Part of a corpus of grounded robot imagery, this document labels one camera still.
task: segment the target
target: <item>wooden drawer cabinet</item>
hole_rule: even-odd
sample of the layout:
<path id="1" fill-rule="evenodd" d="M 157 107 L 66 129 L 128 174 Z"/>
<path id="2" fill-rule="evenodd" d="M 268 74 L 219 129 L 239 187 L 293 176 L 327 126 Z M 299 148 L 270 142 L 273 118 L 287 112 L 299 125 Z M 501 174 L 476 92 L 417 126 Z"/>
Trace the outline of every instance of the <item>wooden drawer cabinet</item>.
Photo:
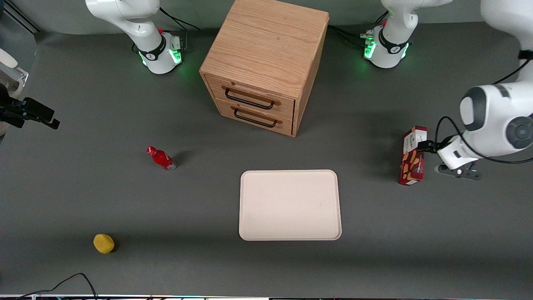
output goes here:
<path id="1" fill-rule="evenodd" d="M 220 114 L 296 136 L 328 20 L 275 0 L 235 0 L 200 67 Z"/>

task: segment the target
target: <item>black drawer handle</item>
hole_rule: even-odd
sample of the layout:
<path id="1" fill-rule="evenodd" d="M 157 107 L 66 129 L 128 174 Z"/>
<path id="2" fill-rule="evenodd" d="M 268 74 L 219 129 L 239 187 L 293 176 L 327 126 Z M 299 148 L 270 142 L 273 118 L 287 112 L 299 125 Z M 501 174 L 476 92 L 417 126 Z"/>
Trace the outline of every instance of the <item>black drawer handle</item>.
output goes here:
<path id="1" fill-rule="evenodd" d="M 261 104 L 250 102 L 248 100 L 244 100 L 244 99 L 240 99 L 240 98 L 237 98 L 237 97 L 234 97 L 234 96 L 230 96 L 228 94 L 229 92 L 230 92 L 230 89 L 226 89 L 226 93 L 225 94 L 226 94 L 226 98 L 228 98 L 228 99 L 235 100 L 237 102 L 248 104 L 248 105 L 252 105 L 252 106 L 255 106 L 255 107 L 258 107 L 258 108 L 262 108 L 262 109 L 272 109 L 272 107 L 274 107 L 274 101 L 272 101 L 269 106 L 265 106 L 265 105 L 261 105 Z"/>
<path id="2" fill-rule="evenodd" d="M 237 119 L 241 119 L 241 120 L 244 120 L 244 121 L 248 121 L 248 122 L 252 122 L 252 123 L 255 123 L 257 125 L 261 125 L 261 126 L 265 126 L 265 127 L 268 127 L 268 128 L 274 128 L 274 126 L 276 126 L 276 120 L 274 120 L 274 124 L 266 124 L 266 123 L 263 123 L 263 122 L 259 122 L 259 121 L 256 121 L 256 120 L 252 120 L 250 118 L 247 118 L 247 117 L 243 117 L 243 116 L 239 116 L 237 114 L 239 110 L 235 108 L 235 111 L 233 112 L 233 114 L 235 115 L 235 117 Z"/>

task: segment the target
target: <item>gray wall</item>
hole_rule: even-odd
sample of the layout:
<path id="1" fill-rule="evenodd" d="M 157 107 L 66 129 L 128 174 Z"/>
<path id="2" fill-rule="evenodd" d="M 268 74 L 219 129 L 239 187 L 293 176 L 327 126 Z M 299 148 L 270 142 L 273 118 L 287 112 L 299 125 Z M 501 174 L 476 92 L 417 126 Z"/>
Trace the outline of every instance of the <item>gray wall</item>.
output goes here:
<path id="1" fill-rule="evenodd" d="M 14 57 L 21 68 L 30 71 L 37 49 L 33 34 L 5 12 L 0 13 L 0 48 Z"/>
<path id="2" fill-rule="evenodd" d="M 384 12 L 379 0 L 283 0 L 327 11 L 333 25 L 373 22 Z M 45 30 L 69 34 L 118 33 L 120 30 L 92 16 L 84 0 L 15 0 L 16 5 Z M 220 27 L 233 0 L 161 0 L 161 7 L 177 18 L 201 28 Z M 418 10 L 422 23 L 482 21 L 480 0 L 455 0 L 435 8 Z M 162 13 L 151 18 L 156 26 L 176 25 Z"/>

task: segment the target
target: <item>yellow sponge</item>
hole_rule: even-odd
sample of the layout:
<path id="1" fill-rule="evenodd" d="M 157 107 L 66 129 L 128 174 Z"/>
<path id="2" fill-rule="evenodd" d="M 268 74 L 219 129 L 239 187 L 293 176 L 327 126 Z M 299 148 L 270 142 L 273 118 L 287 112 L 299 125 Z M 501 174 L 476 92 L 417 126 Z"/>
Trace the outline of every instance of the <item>yellow sponge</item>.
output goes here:
<path id="1" fill-rule="evenodd" d="M 115 242 L 113 242 L 113 239 L 107 234 L 103 233 L 99 233 L 94 236 L 93 244 L 98 252 L 103 254 L 110 253 L 115 247 Z"/>

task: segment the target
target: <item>plastic tray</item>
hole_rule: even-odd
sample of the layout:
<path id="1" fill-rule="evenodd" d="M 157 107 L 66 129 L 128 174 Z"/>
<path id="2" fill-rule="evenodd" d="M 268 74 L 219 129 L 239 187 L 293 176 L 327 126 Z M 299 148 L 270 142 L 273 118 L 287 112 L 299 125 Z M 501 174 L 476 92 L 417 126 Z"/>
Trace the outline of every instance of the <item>plastic tray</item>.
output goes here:
<path id="1" fill-rule="evenodd" d="M 341 233 L 335 172 L 247 171 L 241 176 L 243 240 L 336 240 Z"/>

